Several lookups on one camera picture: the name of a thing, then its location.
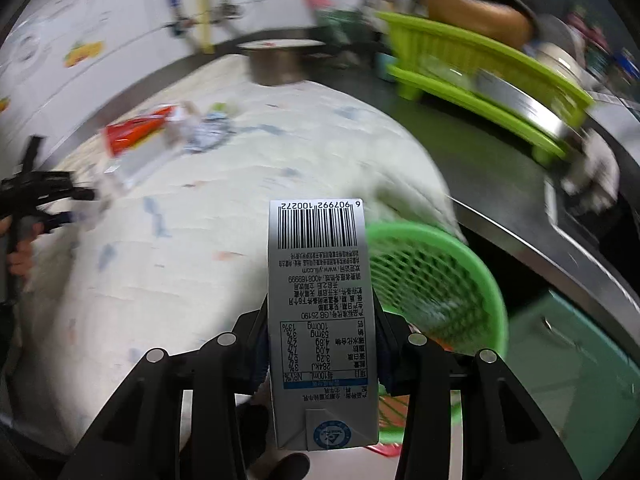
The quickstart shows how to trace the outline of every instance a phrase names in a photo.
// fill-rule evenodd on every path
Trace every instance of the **silver screw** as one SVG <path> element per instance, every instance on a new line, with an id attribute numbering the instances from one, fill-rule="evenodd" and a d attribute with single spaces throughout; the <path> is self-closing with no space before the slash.
<path id="1" fill-rule="evenodd" d="M 409 343 L 415 346 L 422 346 L 427 342 L 426 336 L 419 332 L 414 332 L 410 334 L 407 340 L 409 341 Z"/>
<path id="2" fill-rule="evenodd" d="M 221 346 L 229 346 L 236 342 L 236 336 L 231 332 L 225 332 L 218 336 L 218 344 Z"/>
<path id="3" fill-rule="evenodd" d="M 495 363 L 498 360 L 498 356 L 495 354 L 495 352 L 493 350 L 489 350 L 488 348 L 480 351 L 480 358 L 485 363 Z"/>
<path id="4" fill-rule="evenodd" d="M 146 353 L 146 360 L 150 363 L 157 363 L 163 357 L 164 351 L 159 348 L 154 348 L 153 350 L 149 350 L 149 352 Z"/>

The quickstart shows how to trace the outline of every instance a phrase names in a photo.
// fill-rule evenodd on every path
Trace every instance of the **white carton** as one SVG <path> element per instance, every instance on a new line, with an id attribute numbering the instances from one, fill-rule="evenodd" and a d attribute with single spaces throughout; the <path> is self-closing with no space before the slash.
<path id="1" fill-rule="evenodd" d="M 278 447 L 376 444 L 376 328 L 362 200 L 271 202 L 268 313 Z"/>

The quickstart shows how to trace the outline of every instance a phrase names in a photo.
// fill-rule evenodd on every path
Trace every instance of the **barcode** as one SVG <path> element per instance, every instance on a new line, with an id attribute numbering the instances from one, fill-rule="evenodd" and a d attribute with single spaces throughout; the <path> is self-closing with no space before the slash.
<path id="1" fill-rule="evenodd" d="M 278 248 L 308 249 L 356 246 L 353 206 L 310 209 L 278 208 Z"/>

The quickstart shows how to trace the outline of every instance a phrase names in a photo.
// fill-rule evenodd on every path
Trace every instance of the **yellow pipe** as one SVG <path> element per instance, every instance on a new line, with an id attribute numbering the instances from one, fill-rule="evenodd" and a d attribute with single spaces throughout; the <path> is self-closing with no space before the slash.
<path id="1" fill-rule="evenodd" d="M 198 3 L 198 31 L 200 33 L 200 48 L 205 54 L 213 54 L 214 45 L 211 43 L 211 24 L 209 17 L 209 0 L 197 0 Z"/>

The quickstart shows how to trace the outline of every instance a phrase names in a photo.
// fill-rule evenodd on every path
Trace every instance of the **white quilted fabric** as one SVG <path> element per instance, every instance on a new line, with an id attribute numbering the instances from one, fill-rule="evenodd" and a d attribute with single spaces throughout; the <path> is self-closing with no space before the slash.
<path id="1" fill-rule="evenodd" d="M 419 219 L 459 235 L 440 173 L 394 120 L 313 82 L 252 84 L 246 70 L 244 57 L 225 57 L 138 107 L 187 100 L 203 112 L 234 102 L 230 142 L 182 155 L 111 196 L 94 228 L 39 240 L 21 313 L 26 359 L 14 381 L 37 439 L 75 445 L 147 349 L 197 349 L 260 307 L 269 200 L 358 197 L 368 222 Z M 90 140 L 61 168 L 80 181 L 100 175 L 101 146 Z M 64 436 L 55 442 L 43 427 L 52 410 Z"/>

